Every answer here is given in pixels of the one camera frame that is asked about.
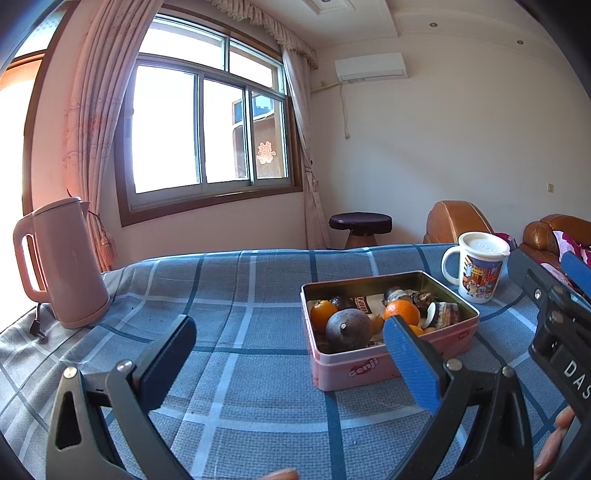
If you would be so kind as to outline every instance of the white mug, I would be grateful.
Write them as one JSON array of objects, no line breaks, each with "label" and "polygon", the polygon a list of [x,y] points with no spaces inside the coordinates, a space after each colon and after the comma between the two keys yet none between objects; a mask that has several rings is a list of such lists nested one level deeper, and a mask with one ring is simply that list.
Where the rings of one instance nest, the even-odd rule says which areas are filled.
[{"label": "white mug", "polygon": [[[503,262],[509,256],[509,245],[496,235],[466,232],[458,239],[459,245],[443,255],[441,271],[448,282],[458,285],[457,292],[472,303],[486,303],[495,294]],[[459,278],[446,270],[451,254],[460,254]]]}]

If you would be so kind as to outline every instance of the plaid tablecloth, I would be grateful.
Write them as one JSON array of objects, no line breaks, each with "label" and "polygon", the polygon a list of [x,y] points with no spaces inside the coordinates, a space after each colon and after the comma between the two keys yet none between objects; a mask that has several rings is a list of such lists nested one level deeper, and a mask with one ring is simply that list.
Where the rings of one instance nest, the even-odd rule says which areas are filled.
[{"label": "plaid tablecloth", "polygon": [[[45,341],[28,333],[33,313],[0,335],[0,430],[26,468],[45,478],[48,422],[61,373],[111,369],[135,359],[178,314],[197,323],[197,345],[151,420],[196,479],[253,479],[295,466],[302,479],[379,480],[429,418],[403,380],[323,393],[312,383],[300,287],[317,280],[424,270],[443,281],[445,245],[352,251],[242,251],[147,260],[105,275],[111,309],[98,323],[63,329],[42,309]],[[535,452],[564,399],[527,348],[536,308],[504,272],[461,356],[470,368],[514,367]],[[470,410],[439,474],[451,470],[473,421]],[[106,419],[126,467],[142,476],[112,412]]]}]

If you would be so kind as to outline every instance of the stool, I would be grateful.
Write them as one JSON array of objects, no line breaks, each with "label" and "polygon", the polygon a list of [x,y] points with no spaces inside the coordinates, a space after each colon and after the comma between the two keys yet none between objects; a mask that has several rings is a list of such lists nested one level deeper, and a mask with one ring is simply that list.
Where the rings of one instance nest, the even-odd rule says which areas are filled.
[{"label": "stool", "polygon": [[350,212],[330,217],[329,226],[335,230],[351,230],[345,249],[375,247],[376,233],[392,231],[392,217],[381,213]]}]

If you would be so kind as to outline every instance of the blue gripper pad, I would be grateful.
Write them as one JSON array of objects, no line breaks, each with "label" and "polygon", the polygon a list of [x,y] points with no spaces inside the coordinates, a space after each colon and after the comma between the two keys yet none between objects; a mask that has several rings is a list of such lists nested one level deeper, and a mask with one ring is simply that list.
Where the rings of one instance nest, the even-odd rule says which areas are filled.
[{"label": "blue gripper pad", "polygon": [[418,406],[435,414],[447,388],[441,355],[400,317],[384,323],[384,343]]},{"label": "blue gripper pad", "polygon": [[571,252],[566,252],[560,262],[566,273],[588,297],[591,297],[591,268]]}]

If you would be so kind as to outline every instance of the kettle base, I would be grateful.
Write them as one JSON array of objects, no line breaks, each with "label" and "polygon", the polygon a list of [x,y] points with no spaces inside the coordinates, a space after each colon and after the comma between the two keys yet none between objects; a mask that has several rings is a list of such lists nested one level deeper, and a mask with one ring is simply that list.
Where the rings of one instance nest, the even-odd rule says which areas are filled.
[{"label": "kettle base", "polygon": [[74,322],[62,322],[60,319],[58,319],[58,321],[61,323],[62,327],[67,328],[67,329],[76,329],[76,328],[84,327],[84,326],[88,325],[89,323],[92,323],[95,320],[98,320],[99,318],[101,318],[107,312],[107,310],[109,310],[109,308],[111,306],[111,302],[113,302],[113,298],[109,295],[105,304],[100,309],[98,309],[96,312],[91,313],[90,315],[88,315],[80,320],[76,320]]}]

